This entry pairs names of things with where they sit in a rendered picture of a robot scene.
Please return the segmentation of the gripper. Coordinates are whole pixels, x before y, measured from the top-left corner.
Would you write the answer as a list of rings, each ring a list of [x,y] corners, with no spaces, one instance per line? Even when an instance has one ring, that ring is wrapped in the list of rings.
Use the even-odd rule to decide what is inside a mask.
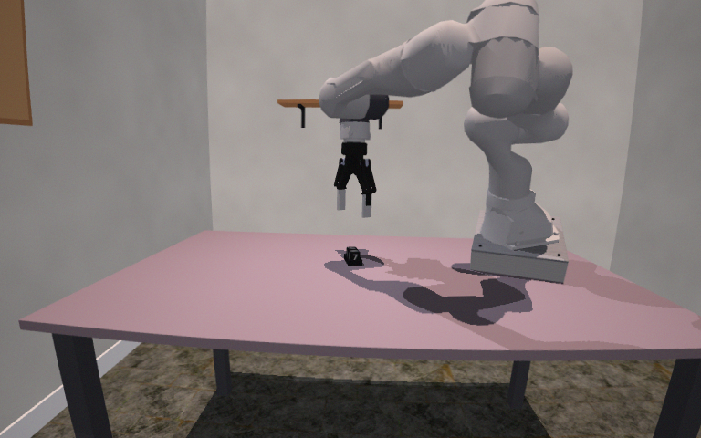
[[[334,187],[337,187],[337,210],[345,210],[346,185],[352,174],[357,176],[362,189],[362,218],[371,217],[371,196],[376,186],[371,171],[371,159],[363,159],[367,154],[366,142],[343,142]],[[344,161],[345,160],[345,161]],[[345,165],[345,166],[344,166]]]

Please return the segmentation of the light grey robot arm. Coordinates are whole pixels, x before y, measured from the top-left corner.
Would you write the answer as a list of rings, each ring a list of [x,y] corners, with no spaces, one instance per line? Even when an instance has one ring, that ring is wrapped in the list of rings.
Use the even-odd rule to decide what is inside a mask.
[[[511,145],[555,141],[565,133],[569,114],[560,101],[572,64],[555,47],[539,49],[536,0],[485,0],[468,21],[439,22],[329,78],[320,89],[321,110],[340,119],[340,139],[365,142],[371,139],[369,120],[386,113],[389,96],[435,92],[472,64],[465,133],[489,165],[487,208],[479,231],[510,250],[558,243],[558,230],[530,190],[532,167]]]

